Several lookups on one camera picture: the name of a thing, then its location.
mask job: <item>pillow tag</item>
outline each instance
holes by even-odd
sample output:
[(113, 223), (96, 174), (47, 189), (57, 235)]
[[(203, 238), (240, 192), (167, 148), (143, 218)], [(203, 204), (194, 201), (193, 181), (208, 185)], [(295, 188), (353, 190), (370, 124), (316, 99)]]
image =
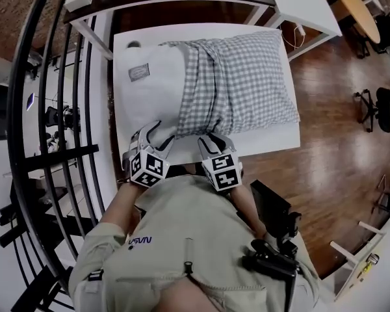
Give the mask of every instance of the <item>pillow tag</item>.
[(150, 75), (149, 64), (144, 64), (144, 65), (133, 67), (133, 68), (129, 69), (129, 76), (130, 76), (131, 82), (140, 80), (143, 77), (146, 77), (149, 75)]

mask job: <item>white table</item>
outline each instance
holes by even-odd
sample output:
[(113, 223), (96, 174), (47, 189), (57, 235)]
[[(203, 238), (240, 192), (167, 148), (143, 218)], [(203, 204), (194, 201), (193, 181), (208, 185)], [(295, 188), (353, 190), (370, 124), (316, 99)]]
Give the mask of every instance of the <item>white table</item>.
[[(122, 8), (128, 8), (149, 3), (162, 3), (168, 1), (199, 1), (199, 0), (93, 0), (90, 6), (86, 6), (72, 13), (67, 13), (65, 22), (70, 22), (87, 40), (95, 45), (103, 55), (113, 59), (111, 50), (95, 34), (85, 20), (104, 12), (112, 12)], [(267, 8), (275, 6), (275, 15), (265, 25), (276, 28), (283, 21), (291, 21), (305, 25), (320, 31), (322, 34), (310, 40), (301, 48), (290, 52), (288, 57), (292, 60), (321, 43), (341, 36), (341, 30), (326, 0), (201, 0), (201, 1), (229, 1), (252, 5), (254, 8), (245, 20), (244, 24), (255, 25)]]
[[(143, 47), (148, 45), (159, 45), (160, 43), (174, 40), (227, 38), (238, 34), (248, 34), (262, 30), (262, 27), (256, 27), (253, 25), (193, 23), (127, 31), (114, 36), (114, 59), (116, 59), (117, 52), (124, 50), (127, 47), (127, 44), (134, 40), (138, 40)], [(283, 42), (280, 44), (279, 53), (287, 93), (294, 105), (297, 106), (291, 69)], [(114, 69), (113, 77), (116, 128), (118, 147), (121, 156), (129, 149), (130, 139), (127, 138), (126, 135), (130, 135), (130, 133), (134, 133), (135, 131), (126, 131), (127, 116), (125, 115), (122, 106), (121, 87), (116, 75), (116, 68)], [(299, 123), (274, 125), (265, 129), (256, 129), (254, 131), (232, 134), (229, 137), (234, 142), (238, 156), (254, 155), (258, 153), (300, 147)], [(200, 155), (197, 140), (198, 136), (196, 135), (176, 140), (168, 156), (168, 161), (170, 161), (171, 164), (184, 164), (201, 161), (202, 157)]]
[(337, 20), (326, 0), (275, 0), (276, 13), (265, 27), (277, 28), (290, 21), (318, 30), (321, 34), (288, 54), (289, 61), (335, 37), (342, 36)]

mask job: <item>beige shirt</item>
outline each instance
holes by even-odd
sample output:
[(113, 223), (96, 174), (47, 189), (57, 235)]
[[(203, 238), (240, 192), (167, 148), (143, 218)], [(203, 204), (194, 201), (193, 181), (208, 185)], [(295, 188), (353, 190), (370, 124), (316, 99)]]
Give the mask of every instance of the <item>beige shirt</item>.
[[(147, 213), (127, 242), (114, 224), (98, 224), (86, 236), (69, 283), (78, 311), (150, 311), (163, 289), (187, 276), (189, 261), (192, 279), (219, 311), (284, 312), (285, 282), (239, 265), (254, 235), (206, 179), (167, 179), (136, 205)], [(319, 278), (300, 235), (293, 242), (304, 275), (297, 277), (291, 311), (311, 311)], [(101, 281), (84, 281), (99, 269)]]

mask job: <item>round wooden table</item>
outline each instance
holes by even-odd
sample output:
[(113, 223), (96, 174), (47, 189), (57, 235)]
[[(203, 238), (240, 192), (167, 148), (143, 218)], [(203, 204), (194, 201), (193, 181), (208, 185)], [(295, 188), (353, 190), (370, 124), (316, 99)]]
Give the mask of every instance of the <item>round wooden table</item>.
[(358, 23), (363, 29), (365, 34), (376, 44), (380, 43), (380, 33), (377, 29), (377, 24), (372, 18), (369, 10), (364, 5), (362, 0), (341, 0)]

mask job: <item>office chair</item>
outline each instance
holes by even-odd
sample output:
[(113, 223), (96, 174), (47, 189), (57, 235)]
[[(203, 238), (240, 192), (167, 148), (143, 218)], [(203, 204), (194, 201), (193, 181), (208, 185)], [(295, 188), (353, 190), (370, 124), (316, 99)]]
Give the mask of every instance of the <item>office chair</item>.
[[(368, 94), (368, 101), (364, 98), (364, 94)], [(360, 97), (363, 103), (367, 106), (367, 114), (361, 120), (358, 120), (360, 124), (370, 118), (370, 128), (367, 128), (367, 132), (372, 132), (373, 120), (378, 119), (378, 125), (386, 133), (390, 133), (390, 89), (379, 88), (377, 89), (377, 102), (374, 104), (371, 98), (370, 92), (365, 89), (362, 93), (356, 92), (356, 97)]]

